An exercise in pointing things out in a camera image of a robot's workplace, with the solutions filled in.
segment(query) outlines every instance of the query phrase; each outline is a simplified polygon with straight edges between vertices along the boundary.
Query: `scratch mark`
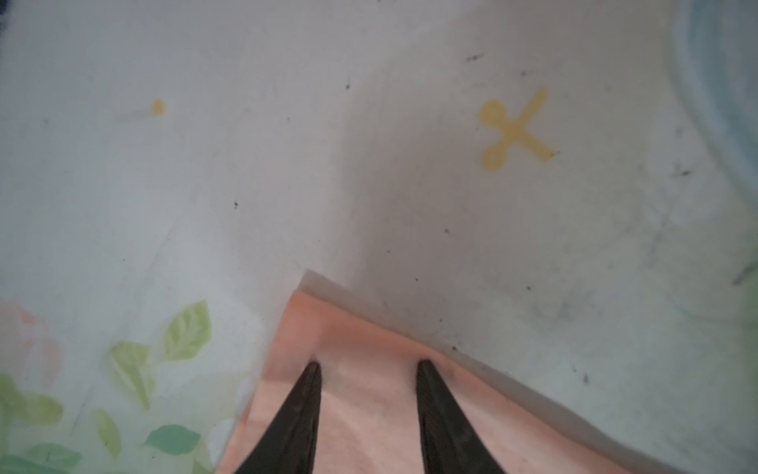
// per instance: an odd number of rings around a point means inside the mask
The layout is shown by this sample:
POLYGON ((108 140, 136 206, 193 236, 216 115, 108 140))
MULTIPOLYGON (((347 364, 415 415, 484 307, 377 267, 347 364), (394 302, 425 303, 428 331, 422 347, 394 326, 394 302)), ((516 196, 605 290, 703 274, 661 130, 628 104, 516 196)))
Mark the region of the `scratch mark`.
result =
POLYGON ((737 275, 737 277, 731 281, 731 284, 733 286, 740 286, 747 280, 748 277, 750 277, 755 271, 758 270, 758 260, 752 261, 748 263, 745 268, 742 269, 742 271, 737 275))

